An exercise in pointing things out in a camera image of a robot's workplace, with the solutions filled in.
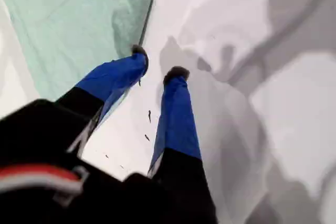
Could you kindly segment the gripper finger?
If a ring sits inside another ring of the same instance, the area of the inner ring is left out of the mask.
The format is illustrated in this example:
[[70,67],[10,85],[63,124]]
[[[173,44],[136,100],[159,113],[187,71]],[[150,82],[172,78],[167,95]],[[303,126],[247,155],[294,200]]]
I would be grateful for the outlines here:
[[175,66],[163,79],[161,115],[150,165],[155,200],[165,223],[217,223],[187,86],[189,74]]
[[146,74],[149,58],[138,45],[132,46],[131,55],[105,62],[81,79],[56,101],[69,112],[61,119],[66,132],[81,132],[91,121],[100,123],[111,107]]

